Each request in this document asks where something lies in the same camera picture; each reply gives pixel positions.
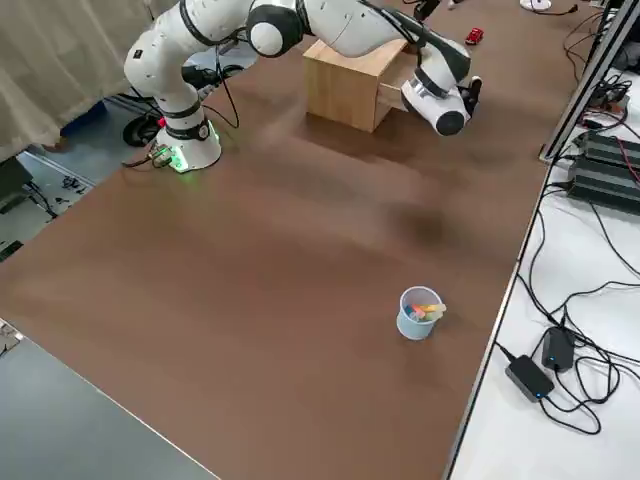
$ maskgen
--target gray table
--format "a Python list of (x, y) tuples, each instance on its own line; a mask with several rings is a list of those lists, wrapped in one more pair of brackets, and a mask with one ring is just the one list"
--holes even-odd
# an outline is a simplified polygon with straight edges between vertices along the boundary
[(0, 359), (0, 478), (216, 477), (57, 359), (23, 340)]

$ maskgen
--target pen holder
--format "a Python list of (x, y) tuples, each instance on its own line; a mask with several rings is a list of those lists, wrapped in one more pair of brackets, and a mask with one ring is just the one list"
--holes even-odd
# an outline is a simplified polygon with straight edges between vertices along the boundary
[(411, 305), (439, 305), (442, 303), (440, 296), (427, 287), (411, 287), (400, 297), (400, 312), (396, 324), (400, 333), (409, 340), (424, 340), (427, 338), (436, 322), (442, 317), (442, 313), (428, 314), (426, 319), (417, 320), (411, 318), (406, 311)]

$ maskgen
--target white robotic arm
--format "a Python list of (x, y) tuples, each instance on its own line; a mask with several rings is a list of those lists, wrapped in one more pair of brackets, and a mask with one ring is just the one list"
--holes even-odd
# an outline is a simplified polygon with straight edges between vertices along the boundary
[(458, 133), (469, 113), (457, 84), (469, 73), (466, 50), (402, 12), (366, 0), (181, 0), (131, 48), (125, 73), (153, 95), (166, 119), (151, 155), (177, 171), (204, 168), (221, 155), (217, 135), (185, 83), (181, 67), (194, 53), (224, 43), (245, 29), (260, 55), (277, 57), (316, 35), (347, 57), (365, 55), (405, 38), (420, 54), (414, 77), (402, 87), (405, 105), (441, 135)]

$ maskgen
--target wooden block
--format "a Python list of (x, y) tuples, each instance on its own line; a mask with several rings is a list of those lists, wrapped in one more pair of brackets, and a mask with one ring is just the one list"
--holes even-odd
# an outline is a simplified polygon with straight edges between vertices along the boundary
[(398, 55), (387, 71), (380, 79), (378, 85), (378, 104), (379, 108), (387, 106), (398, 110), (407, 111), (402, 103), (400, 89), (404, 82), (413, 76), (416, 68), (416, 58), (406, 53)]
[(346, 58), (318, 40), (304, 54), (307, 111), (373, 132), (391, 109), (377, 102), (380, 78), (406, 42), (395, 40), (359, 58)]

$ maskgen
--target small red object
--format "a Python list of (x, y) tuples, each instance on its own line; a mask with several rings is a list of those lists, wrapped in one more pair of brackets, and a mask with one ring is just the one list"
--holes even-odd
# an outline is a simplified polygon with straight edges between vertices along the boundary
[(464, 43), (467, 45), (477, 45), (482, 41), (484, 37), (484, 32), (480, 28), (474, 28), (471, 30), (471, 33), (467, 36)]

